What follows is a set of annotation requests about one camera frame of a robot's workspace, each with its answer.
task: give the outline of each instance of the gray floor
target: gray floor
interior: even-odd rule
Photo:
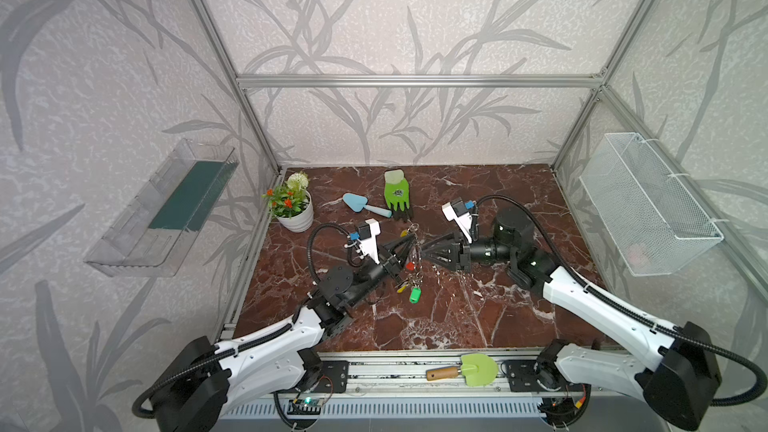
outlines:
[[[636,399],[626,397],[592,398],[589,408],[579,422],[569,427],[571,432],[669,432],[667,423]],[[546,432],[552,427],[539,419],[368,419],[320,420],[312,432],[515,432],[531,430]],[[288,432],[279,420],[219,420],[213,432]]]

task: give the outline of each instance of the white flower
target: white flower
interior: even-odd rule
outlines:
[[[304,172],[296,172],[291,174],[286,184],[291,188],[306,188],[310,184],[310,178]]]

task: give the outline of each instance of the gardening glove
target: gardening glove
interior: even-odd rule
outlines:
[[[384,199],[395,220],[413,218],[408,181],[401,168],[384,172]]]

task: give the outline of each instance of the wallpaper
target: wallpaper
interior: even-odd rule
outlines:
[[[250,100],[286,164],[520,164],[552,162],[588,94],[586,89],[268,89],[252,92]],[[443,112],[442,104],[449,104],[450,112]]]
[[[239,74],[589,74],[600,71],[638,0],[206,2]],[[584,97],[251,91],[280,160],[314,166],[546,162]]]
[[[662,0],[612,86],[768,261],[768,0]]]
[[[755,249],[766,256],[766,0],[661,0],[612,79],[638,117],[682,163]],[[715,344],[768,368],[768,309],[715,246],[671,275],[631,275],[578,178],[607,132],[625,132],[598,106],[558,172],[571,211],[606,283],[617,295],[678,324],[695,322]],[[718,397],[754,376],[720,361]],[[710,408],[700,430],[752,432],[768,398]]]
[[[212,335],[273,174],[187,0],[0,0],[0,430],[156,430],[130,404]],[[182,138],[240,161],[173,278],[86,251]]]

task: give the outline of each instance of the red marble tabletop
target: red marble tabletop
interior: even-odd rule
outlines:
[[[546,165],[527,166],[413,166],[403,167],[410,184],[413,221],[422,241],[456,229],[440,206],[454,198],[477,199],[491,193],[511,196],[529,207],[561,249],[565,259],[597,284],[602,280],[579,230],[565,205],[554,176]],[[344,192],[366,196],[373,206],[384,202],[385,167],[308,168],[315,208],[315,225],[337,222],[352,231],[367,218],[381,219],[379,244],[407,228],[363,210],[355,214],[341,200]],[[481,209],[480,233],[486,235],[496,206]],[[312,289],[306,270],[306,240],[310,231],[295,234],[273,221],[248,288],[235,336],[259,330],[293,313]],[[537,235],[540,246],[546,247]],[[345,243],[336,231],[321,231],[312,255],[318,272],[344,262]],[[448,272],[424,261],[421,300],[408,301],[391,283],[352,311],[355,321],[340,336],[317,350],[401,350],[424,348],[506,348],[545,346],[553,338],[589,345],[605,336],[572,313],[543,299],[531,297],[504,273],[504,265],[474,264],[471,274]]]

